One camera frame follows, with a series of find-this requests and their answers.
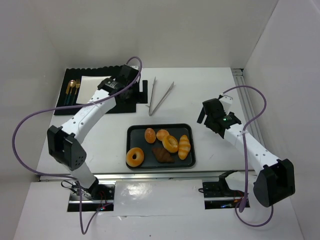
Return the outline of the metal tongs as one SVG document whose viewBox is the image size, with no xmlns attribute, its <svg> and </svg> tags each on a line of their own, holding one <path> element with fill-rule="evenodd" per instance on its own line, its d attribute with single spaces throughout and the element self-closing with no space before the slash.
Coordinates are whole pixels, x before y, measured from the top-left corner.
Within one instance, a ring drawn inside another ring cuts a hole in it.
<svg viewBox="0 0 320 240">
<path fill-rule="evenodd" d="M 148 116 L 153 116 L 156 111 L 160 108 L 162 103 L 166 100 L 168 95 L 171 93 L 175 86 L 175 82 L 173 81 L 170 86 L 166 90 L 161 90 L 160 93 L 158 93 L 158 79 L 154 77 L 152 85 L 151 85 L 151 93 L 149 97 L 148 105 Z"/>
</svg>

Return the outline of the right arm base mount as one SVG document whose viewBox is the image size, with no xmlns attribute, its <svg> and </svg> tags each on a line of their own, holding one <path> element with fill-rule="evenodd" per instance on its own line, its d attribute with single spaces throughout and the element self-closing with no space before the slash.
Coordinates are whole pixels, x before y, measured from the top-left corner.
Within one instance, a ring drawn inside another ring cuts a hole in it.
<svg viewBox="0 0 320 240">
<path fill-rule="evenodd" d="M 211 209 L 234 209 L 244 197 L 244 192 L 232 190 L 227 184 L 227 177 L 239 173 L 237 170 L 229 170 L 218 176 L 216 181 L 205 181 L 198 191 L 203 194 L 204 208 Z"/>
</svg>

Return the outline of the orange hollow bun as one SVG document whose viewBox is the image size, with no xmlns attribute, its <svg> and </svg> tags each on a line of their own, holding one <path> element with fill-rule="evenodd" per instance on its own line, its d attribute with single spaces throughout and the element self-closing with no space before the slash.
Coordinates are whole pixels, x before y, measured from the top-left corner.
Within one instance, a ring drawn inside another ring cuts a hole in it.
<svg viewBox="0 0 320 240">
<path fill-rule="evenodd" d="M 172 135 L 165 136 L 162 140 L 162 145 L 169 153 L 176 153 L 179 150 L 179 143 Z"/>
</svg>

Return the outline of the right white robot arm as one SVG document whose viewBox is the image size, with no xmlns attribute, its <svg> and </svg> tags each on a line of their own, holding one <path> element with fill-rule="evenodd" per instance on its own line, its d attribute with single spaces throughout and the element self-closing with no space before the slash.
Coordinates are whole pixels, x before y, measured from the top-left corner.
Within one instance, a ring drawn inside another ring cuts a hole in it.
<svg viewBox="0 0 320 240">
<path fill-rule="evenodd" d="M 264 207 L 270 207 L 296 192 L 294 165 L 288 160 L 281 160 L 261 145 L 241 121 L 229 111 L 233 99 L 227 95 L 206 100 L 197 122 L 230 144 L 243 156 L 254 169 L 256 176 L 251 177 L 237 171 L 222 174 L 230 190 L 253 193 L 256 200 Z"/>
</svg>

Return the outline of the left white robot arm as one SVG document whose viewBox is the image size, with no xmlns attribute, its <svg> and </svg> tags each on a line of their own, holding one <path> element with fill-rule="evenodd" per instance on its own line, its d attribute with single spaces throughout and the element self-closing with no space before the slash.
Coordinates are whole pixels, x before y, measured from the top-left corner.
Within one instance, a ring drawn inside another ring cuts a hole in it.
<svg viewBox="0 0 320 240">
<path fill-rule="evenodd" d="M 77 179 L 79 185 L 91 197 L 99 191 L 99 180 L 85 163 L 87 153 L 82 143 L 90 130 L 109 110 L 116 106 L 115 94 L 122 98 L 129 95 L 125 90 L 140 74 L 139 70 L 123 65 L 116 76 L 103 79 L 89 99 L 89 106 L 82 107 L 71 119 L 59 127 L 47 130 L 48 153 Z"/>
</svg>

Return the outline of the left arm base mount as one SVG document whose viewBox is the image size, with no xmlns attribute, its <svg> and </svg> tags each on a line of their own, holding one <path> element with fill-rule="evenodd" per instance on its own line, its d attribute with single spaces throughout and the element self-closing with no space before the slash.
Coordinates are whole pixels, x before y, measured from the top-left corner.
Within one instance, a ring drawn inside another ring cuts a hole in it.
<svg viewBox="0 0 320 240">
<path fill-rule="evenodd" d="M 69 190 L 69 200 L 67 212 L 78 213 L 80 210 L 80 190 L 75 182 L 62 180 L 60 185 Z M 102 181 L 98 185 L 98 190 L 93 195 L 83 189 L 82 211 L 83 212 L 112 212 L 114 210 L 116 182 Z"/>
</svg>

